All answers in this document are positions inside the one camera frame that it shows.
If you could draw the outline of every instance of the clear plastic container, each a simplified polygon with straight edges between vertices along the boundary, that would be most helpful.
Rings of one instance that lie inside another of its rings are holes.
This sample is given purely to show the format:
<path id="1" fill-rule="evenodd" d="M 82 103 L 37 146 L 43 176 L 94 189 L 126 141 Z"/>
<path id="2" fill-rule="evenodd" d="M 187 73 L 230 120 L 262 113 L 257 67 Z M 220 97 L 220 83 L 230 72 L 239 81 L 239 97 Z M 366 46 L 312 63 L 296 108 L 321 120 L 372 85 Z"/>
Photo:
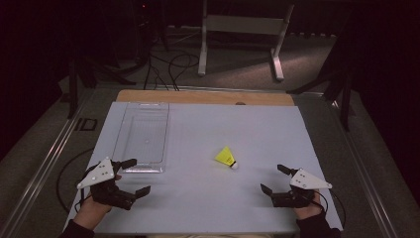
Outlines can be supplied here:
<path id="1" fill-rule="evenodd" d="M 130 102 L 114 150 L 114 161 L 137 159 L 125 173 L 163 173 L 168 103 Z"/>

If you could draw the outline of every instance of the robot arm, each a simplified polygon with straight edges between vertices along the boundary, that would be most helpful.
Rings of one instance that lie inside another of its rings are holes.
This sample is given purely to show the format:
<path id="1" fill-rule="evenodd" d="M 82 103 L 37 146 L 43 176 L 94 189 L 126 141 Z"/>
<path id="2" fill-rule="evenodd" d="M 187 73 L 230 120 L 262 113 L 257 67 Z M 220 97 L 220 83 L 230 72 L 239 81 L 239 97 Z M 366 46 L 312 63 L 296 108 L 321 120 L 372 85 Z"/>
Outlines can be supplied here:
<path id="1" fill-rule="evenodd" d="M 136 159 L 124 162 L 112 162 L 106 159 L 97 166 L 89 168 L 85 173 L 84 179 L 77 185 L 77 188 L 81 189 L 82 197 L 80 202 L 82 203 L 84 200 L 83 189 L 90 186 L 90 192 L 94 201 L 130 210 L 137 199 L 150 193 L 151 187 L 143 187 L 134 194 L 122 191 L 115 184 L 115 174 L 120 168 L 124 170 L 136 164 Z"/>
<path id="2" fill-rule="evenodd" d="M 332 188 L 333 186 L 317 178 L 308 172 L 300 169 L 289 169 L 278 165 L 277 169 L 286 175 L 292 175 L 290 180 L 291 190 L 289 192 L 273 193 L 270 188 L 261 184 L 262 192 L 271 198 L 274 207 L 305 207 L 315 197 L 315 190 L 319 188 Z"/>

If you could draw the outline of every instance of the metal frame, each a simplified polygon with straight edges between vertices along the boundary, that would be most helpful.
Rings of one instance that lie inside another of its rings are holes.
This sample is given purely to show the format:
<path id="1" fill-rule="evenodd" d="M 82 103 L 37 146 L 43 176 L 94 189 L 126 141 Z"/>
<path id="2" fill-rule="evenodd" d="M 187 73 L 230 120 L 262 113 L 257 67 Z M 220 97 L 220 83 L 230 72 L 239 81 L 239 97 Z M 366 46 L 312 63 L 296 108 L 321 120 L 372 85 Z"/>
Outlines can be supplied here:
<path id="1" fill-rule="evenodd" d="M 271 59 L 274 67 L 275 78 L 279 81 L 283 81 L 284 75 L 278 55 L 284 41 L 284 36 L 287 31 L 293 8 L 293 4 L 288 5 L 283 19 L 208 15 L 207 0 L 203 0 L 203 21 L 201 28 L 202 41 L 198 75 L 204 76 L 206 74 L 208 31 L 252 33 L 278 36 L 277 45 L 275 48 L 271 49 Z"/>

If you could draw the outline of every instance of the wire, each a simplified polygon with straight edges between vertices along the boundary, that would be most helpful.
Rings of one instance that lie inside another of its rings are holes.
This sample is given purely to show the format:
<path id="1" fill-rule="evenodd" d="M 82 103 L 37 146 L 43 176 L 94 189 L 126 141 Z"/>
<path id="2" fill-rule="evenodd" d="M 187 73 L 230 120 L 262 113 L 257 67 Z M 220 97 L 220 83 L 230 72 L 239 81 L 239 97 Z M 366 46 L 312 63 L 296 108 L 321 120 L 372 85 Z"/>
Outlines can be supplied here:
<path id="1" fill-rule="evenodd" d="M 328 211 L 328 201 L 327 201 L 327 198 L 325 198 L 325 196 L 323 195 L 323 194 L 321 194 L 319 191 L 316 191 L 316 190 L 314 190 L 316 193 L 318 193 L 320 196 L 322 196 L 322 198 L 324 198 L 324 201 L 325 201 L 325 204 L 326 204 L 326 206 L 327 206 L 327 208 L 325 209 L 325 213 L 327 213 L 327 211 Z"/>
<path id="2" fill-rule="evenodd" d="M 162 58 L 159 58 L 157 56 L 154 56 L 153 54 L 150 54 L 148 75 L 147 75 L 146 81 L 144 83 L 143 89 L 146 89 L 148 79 L 149 79 L 149 76 L 150 76 L 150 70 L 152 69 L 154 71 L 154 73 L 157 75 L 155 77 L 155 89 L 158 87 L 158 80 L 159 80 L 166 87 L 166 90 L 169 90 L 169 88 L 167 87 L 164 80 L 160 77 L 158 68 L 152 65 L 152 58 L 154 58 L 156 60 L 163 61 L 163 62 L 168 64 L 167 70 L 168 70 L 168 73 L 169 73 L 170 80 L 173 84 L 173 89 L 175 91 L 179 91 L 179 88 L 176 84 L 176 81 L 186 72 L 187 69 L 189 69 L 191 67 L 194 67 L 194 66 L 198 65 L 198 63 L 199 63 L 198 56 L 192 55 L 192 54 L 190 54 L 186 51 L 175 50 L 175 51 L 171 51 L 171 52 L 180 52 L 181 54 L 173 57 L 171 60 L 162 59 Z M 187 64 L 175 63 L 176 60 L 178 60 L 179 58 L 182 58 L 182 57 L 188 57 L 188 63 Z M 182 68 L 181 72 L 178 73 L 177 75 L 173 75 L 172 69 L 174 67 Z"/>
<path id="3" fill-rule="evenodd" d="M 80 205 L 81 206 L 81 204 L 83 204 L 83 201 L 85 201 L 87 198 L 89 198 L 89 197 L 91 197 L 92 195 L 90 194 L 90 195 L 88 195 L 86 198 L 82 198 L 82 199 L 80 199 L 77 203 L 75 203 L 74 204 L 74 210 L 76 211 L 76 213 L 78 213 L 78 210 L 77 210 L 77 205 Z"/>
<path id="4" fill-rule="evenodd" d="M 344 229 L 344 227 L 346 226 L 346 221 L 347 221 L 346 208 L 344 207 L 343 202 L 340 200 L 340 198 L 337 196 L 337 194 L 336 194 L 335 192 L 333 192 L 333 190 L 332 190 L 332 189 L 330 189 L 330 191 L 331 191 L 331 193 L 333 193 L 334 198 L 336 198 L 336 199 L 339 201 L 340 206 L 342 207 L 342 210 L 343 210 L 343 216 L 344 216 L 344 217 L 343 217 L 342 226 L 343 226 L 343 229 Z"/>
<path id="5" fill-rule="evenodd" d="M 79 153 L 78 155 L 76 155 L 75 157 L 71 158 L 62 168 L 61 171 L 58 174 L 58 178 L 55 181 L 55 194 L 56 194 L 56 198 L 58 199 L 59 204 L 61 205 L 61 207 L 67 212 L 70 212 L 70 209 L 67 208 L 67 206 L 64 204 L 64 202 L 62 201 L 61 195 L 59 194 L 59 181 L 61 180 L 61 176 L 64 173 L 65 169 L 67 169 L 67 167 L 74 162 L 76 159 L 80 158 L 81 156 L 83 156 L 84 154 L 93 151 L 94 148 L 90 148 L 88 150 L 85 150 L 81 153 Z"/>

